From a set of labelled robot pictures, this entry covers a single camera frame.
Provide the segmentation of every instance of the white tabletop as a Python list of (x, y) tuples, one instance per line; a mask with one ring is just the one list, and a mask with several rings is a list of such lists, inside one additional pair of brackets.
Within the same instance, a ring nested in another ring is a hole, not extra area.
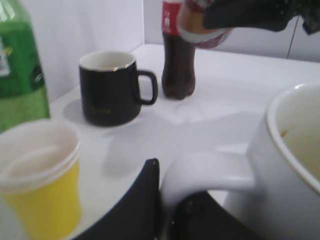
[[(161, 45), (133, 51), (140, 69), (158, 77), (164, 65)], [(80, 88), (52, 103), (52, 116), (65, 121), (80, 137), (82, 222), (70, 237), (90, 227), (126, 193), (145, 160), (158, 158), (162, 179), (180, 154), (195, 151), (244, 153), (270, 99), (296, 84), (320, 81), (320, 64), (270, 57), (197, 50), (196, 89), (184, 101), (164, 98), (142, 107), (134, 121), (119, 127), (96, 127), (84, 120)], [(151, 85), (141, 78), (142, 96)], [(222, 203), (226, 194), (212, 192)], [(1, 221), (0, 239), (25, 240), (20, 231)]]

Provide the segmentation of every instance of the red label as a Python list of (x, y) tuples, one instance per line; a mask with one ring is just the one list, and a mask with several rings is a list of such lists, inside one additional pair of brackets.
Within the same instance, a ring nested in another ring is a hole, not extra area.
[(163, 2), (162, 31), (166, 34), (179, 36), (177, 16), (182, 3)]

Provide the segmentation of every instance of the beverage bottle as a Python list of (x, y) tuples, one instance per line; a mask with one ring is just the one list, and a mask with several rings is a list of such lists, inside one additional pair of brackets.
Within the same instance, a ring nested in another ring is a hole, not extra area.
[(49, 118), (32, 21), (19, 0), (0, 0), (0, 133)]
[(167, 98), (183, 100), (196, 87), (194, 70), (195, 46), (184, 41), (178, 33), (177, 16), (183, 0), (164, 0), (162, 35), (165, 63), (162, 89)]

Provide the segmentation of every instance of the mug handle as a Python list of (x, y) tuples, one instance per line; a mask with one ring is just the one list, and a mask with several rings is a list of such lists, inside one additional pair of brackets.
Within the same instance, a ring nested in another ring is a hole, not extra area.
[(252, 192), (255, 186), (254, 173), (244, 154), (199, 152), (180, 157), (171, 164), (161, 185), (158, 239), (168, 239), (175, 208), (190, 195), (207, 190)]
[(151, 78), (151, 84), (152, 84), (152, 99), (151, 100), (144, 100), (144, 99), (138, 99), (137, 103), (141, 105), (153, 105), (158, 99), (158, 82), (157, 82), (157, 77), (150, 71), (143, 71), (143, 70), (138, 70), (138, 76), (147, 76)]

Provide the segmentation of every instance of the yellow paper cup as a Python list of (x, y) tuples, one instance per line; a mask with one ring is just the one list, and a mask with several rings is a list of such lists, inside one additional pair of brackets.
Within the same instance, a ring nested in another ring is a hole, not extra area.
[(63, 240), (81, 219), (79, 140), (61, 123), (25, 123), (0, 135), (0, 195), (32, 240)]

